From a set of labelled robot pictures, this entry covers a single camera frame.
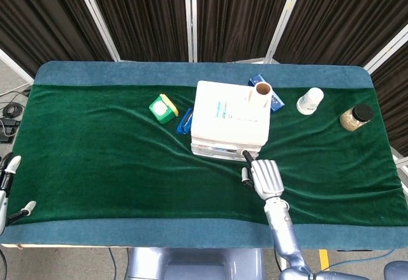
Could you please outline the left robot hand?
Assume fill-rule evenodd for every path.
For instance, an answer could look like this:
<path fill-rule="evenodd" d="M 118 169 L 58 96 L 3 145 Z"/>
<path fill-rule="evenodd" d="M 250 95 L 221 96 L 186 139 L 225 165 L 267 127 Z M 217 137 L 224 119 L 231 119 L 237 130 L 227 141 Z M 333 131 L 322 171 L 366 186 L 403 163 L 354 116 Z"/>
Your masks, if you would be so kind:
<path fill-rule="evenodd" d="M 7 157 L 7 162 L 1 163 L 1 234 L 4 233 L 7 226 L 30 216 L 36 207 L 36 201 L 30 201 L 18 212 L 8 215 L 11 187 L 22 158 L 21 156 L 13 156 L 12 153 L 9 153 Z"/>

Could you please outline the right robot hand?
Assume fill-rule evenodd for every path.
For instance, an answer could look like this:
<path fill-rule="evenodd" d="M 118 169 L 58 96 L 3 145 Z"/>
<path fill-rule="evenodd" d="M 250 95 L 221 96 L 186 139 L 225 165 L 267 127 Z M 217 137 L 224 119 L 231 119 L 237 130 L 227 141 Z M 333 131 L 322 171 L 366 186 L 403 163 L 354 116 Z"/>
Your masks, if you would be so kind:
<path fill-rule="evenodd" d="M 280 197 L 284 185 L 274 160 L 255 160 L 248 151 L 242 151 L 247 166 L 242 168 L 242 184 L 253 188 L 262 200 Z"/>

